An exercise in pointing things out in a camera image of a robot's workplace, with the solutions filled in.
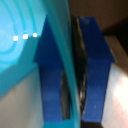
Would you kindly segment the dark blue gripper right finger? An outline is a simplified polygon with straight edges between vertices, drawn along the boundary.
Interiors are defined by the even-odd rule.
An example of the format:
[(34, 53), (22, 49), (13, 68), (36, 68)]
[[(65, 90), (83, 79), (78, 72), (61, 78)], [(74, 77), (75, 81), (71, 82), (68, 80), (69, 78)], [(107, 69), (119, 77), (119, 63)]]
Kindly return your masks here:
[(115, 59), (95, 18), (80, 17), (79, 23), (87, 52), (86, 100), (82, 120), (100, 122), (110, 65)]

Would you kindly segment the dark blue gripper left finger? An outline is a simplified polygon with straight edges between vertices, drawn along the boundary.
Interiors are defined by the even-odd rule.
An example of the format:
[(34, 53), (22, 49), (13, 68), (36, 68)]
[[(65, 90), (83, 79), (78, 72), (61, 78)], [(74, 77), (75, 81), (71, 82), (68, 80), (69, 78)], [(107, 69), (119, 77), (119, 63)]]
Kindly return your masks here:
[(59, 123), (70, 118), (66, 73), (48, 19), (45, 19), (35, 61), (39, 65), (44, 121)]

